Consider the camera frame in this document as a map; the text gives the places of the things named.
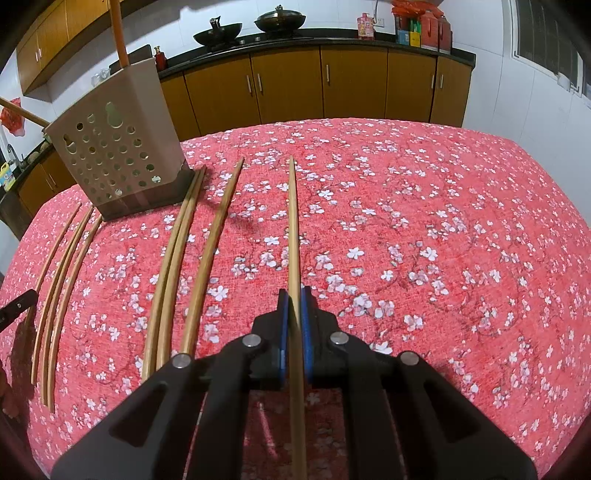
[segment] kitchen cabinet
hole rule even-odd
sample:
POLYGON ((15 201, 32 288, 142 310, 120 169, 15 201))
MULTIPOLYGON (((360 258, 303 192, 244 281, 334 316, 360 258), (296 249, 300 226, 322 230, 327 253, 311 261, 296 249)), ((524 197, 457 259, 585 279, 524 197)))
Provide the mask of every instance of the kitchen cabinet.
POLYGON ((384 118, 388 50, 321 47, 324 115, 327 118, 384 118))
POLYGON ((261 123, 248 55, 185 74, 202 135, 261 123))
POLYGON ((41 69, 68 43, 66 2, 57 5, 37 29, 41 69))
POLYGON ((431 123, 461 127, 468 102, 472 69, 445 57, 437 59, 431 123))
POLYGON ((386 118, 429 121, 436 63, 435 57, 395 50, 388 52, 386 118))
POLYGON ((17 68, 18 77, 21 81, 21 88, 26 92, 33 80, 41 72, 39 63, 39 45, 37 44, 37 31, 34 31, 31 37, 17 49, 17 68))
POLYGON ((35 216, 43 204, 55 196, 45 170, 37 164, 18 189, 18 196, 31 216, 35 216))
POLYGON ((107 0, 65 0, 68 38, 74 38, 109 11, 107 0))
POLYGON ((41 165, 49 179, 54 194, 63 192, 76 184, 74 177, 66 168, 56 151, 49 154, 49 156, 41 162, 41 165))
POLYGON ((166 79, 160 86, 173 120, 174 129, 178 139, 182 142, 190 138, 200 137, 201 132, 197 126, 197 119, 191 106, 189 92, 183 74, 166 79))
POLYGON ((261 123, 323 117, 318 47, 251 55, 261 123))

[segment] black countertop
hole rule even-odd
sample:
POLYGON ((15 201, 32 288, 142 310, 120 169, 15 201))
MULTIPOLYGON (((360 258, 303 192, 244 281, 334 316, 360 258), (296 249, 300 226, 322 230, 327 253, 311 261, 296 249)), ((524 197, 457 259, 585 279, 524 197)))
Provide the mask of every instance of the black countertop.
POLYGON ((165 79, 185 70, 199 67, 208 63, 230 58, 241 54, 249 54, 264 50, 289 47, 317 47, 322 45, 344 46, 372 46, 382 48, 394 48, 410 53, 428 55, 430 57, 445 57, 464 63, 474 68, 476 66, 476 54, 452 48, 451 55, 427 50, 425 48, 410 47, 396 43, 396 35, 376 32, 375 40, 360 40, 357 38, 357 30, 348 28, 301 28, 292 38, 279 38, 267 40, 263 32, 253 35, 245 35, 236 39, 238 44, 226 50, 209 52, 207 47, 195 48, 168 59, 168 68, 158 75, 165 79))

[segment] yellow container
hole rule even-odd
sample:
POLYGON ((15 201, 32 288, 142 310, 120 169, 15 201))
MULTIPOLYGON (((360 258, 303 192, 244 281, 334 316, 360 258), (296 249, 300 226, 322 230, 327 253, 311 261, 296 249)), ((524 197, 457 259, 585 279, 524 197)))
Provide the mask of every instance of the yellow container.
POLYGON ((408 36, 411 47, 421 46, 421 34, 419 32, 410 32, 408 36))
POLYGON ((4 190, 10 190, 10 187, 14 185, 14 175, 8 163, 5 163, 0 167, 0 185, 4 187, 4 190))

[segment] red plastic bag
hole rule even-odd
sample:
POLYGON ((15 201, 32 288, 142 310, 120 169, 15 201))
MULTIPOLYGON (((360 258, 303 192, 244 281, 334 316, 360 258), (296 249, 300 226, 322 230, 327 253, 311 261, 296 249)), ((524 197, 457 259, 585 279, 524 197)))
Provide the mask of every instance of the red plastic bag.
MULTIPOLYGON (((10 100, 10 102, 21 106, 20 97, 10 100)), ((14 113, 12 110, 4 107, 2 113, 0 113, 0 122, 2 122, 2 125, 8 128, 8 131, 15 137, 25 136, 25 119, 18 113, 14 113)))

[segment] red tablecloth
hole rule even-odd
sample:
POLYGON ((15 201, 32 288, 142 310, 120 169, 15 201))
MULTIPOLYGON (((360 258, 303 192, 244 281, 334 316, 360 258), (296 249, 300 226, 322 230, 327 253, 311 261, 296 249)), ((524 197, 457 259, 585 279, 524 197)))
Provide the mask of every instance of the red tablecloth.
MULTIPOLYGON (((520 147, 456 128, 350 119, 237 129, 183 148, 189 164, 207 165, 209 175, 184 257, 173 348, 216 204, 241 156, 198 356, 219 351, 274 309, 287 285, 293 155, 302 279, 320 307, 377 351, 422 354, 534 458, 540 474, 547 471, 589 409, 590 232, 520 147)), ((35 217, 0 304, 34 286, 78 201, 89 205, 74 186, 35 217)), ((137 388, 151 298, 177 212, 158 209, 99 230, 66 315, 55 414, 26 387, 26 366, 10 360, 25 348, 15 335, 19 322, 0 338, 0 358, 46 469, 137 388)), ((339 395, 310 391, 306 399, 310 479, 345 478, 339 395)), ((287 409, 284 394, 253 395, 245 478, 288 478, 287 409)))

